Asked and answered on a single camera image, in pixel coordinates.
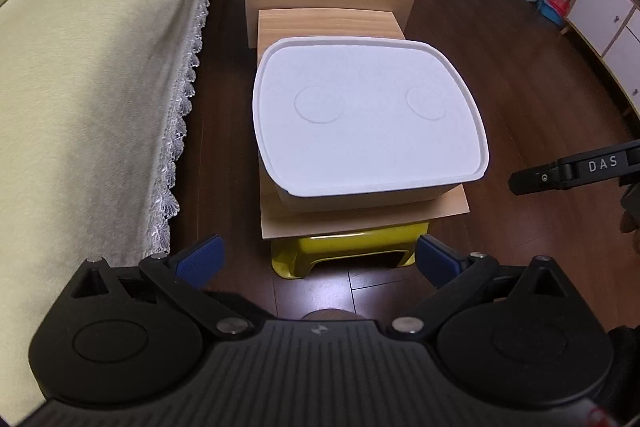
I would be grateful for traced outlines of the yellow plastic stool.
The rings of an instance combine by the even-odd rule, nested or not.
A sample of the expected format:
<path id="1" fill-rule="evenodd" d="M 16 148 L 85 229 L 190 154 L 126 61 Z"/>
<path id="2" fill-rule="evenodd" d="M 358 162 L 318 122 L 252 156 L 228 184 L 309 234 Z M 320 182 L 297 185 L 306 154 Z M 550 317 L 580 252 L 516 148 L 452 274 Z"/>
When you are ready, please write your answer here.
<path id="1" fill-rule="evenodd" d="M 405 268 L 413 265 L 416 241 L 427 231 L 428 223 L 419 222 L 341 234 L 273 239 L 271 266 L 285 280 L 303 279 L 321 262 L 348 259 L 372 258 L 390 268 Z"/>

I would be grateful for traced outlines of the white plastic storage bin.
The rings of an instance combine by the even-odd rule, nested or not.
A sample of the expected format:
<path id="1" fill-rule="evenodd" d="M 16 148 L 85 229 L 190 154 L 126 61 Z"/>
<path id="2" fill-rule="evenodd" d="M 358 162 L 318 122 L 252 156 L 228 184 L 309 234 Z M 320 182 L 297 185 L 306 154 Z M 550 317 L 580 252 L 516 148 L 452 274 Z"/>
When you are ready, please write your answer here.
<path id="1" fill-rule="evenodd" d="M 422 202 L 434 202 L 455 191 L 464 191 L 462 184 L 432 186 L 427 188 L 414 188 L 413 190 L 358 193 L 347 195 L 324 196 L 294 196 L 280 187 L 269 176 L 264 162 L 259 159 L 260 181 L 265 189 L 276 195 L 276 201 L 280 202 L 287 210 L 293 212 L 322 212 L 343 211 L 366 208 L 380 208 L 408 204 L 422 204 Z"/>

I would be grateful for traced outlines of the white drawer cabinet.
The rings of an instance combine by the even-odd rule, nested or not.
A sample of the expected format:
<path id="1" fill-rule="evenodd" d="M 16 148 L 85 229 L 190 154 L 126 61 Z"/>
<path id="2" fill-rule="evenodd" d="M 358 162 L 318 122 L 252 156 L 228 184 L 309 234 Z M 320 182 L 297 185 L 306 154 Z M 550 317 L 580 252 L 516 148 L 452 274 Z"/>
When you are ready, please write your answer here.
<path id="1" fill-rule="evenodd" d="M 574 0 L 565 17 L 639 115 L 639 0 Z"/>

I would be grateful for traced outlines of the white bin lid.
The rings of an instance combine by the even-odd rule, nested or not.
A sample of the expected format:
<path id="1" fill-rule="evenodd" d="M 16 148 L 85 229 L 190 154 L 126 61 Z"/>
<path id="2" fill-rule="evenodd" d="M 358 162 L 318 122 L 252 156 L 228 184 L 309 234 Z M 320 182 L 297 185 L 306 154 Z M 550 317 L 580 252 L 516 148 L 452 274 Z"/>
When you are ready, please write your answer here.
<path id="1" fill-rule="evenodd" d="M 457 185 L 489 164 L 471 91 L 423 42 L 281 39 L 259 62 L 253 120 L 269 176 L 294 196 Z"/>

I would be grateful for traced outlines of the green sofa cover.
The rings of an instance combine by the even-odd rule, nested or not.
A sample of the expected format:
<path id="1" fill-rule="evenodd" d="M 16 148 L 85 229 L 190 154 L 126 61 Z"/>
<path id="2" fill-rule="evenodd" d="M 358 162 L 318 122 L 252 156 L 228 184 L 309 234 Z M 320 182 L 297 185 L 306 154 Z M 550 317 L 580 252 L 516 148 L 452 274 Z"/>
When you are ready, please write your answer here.
<path id="1" fill-rule="evenodd" d="M 169 249 L 209 0 L 1 0 L 1 417 L 43 401 L 28 348 L 81 262 Z"/>

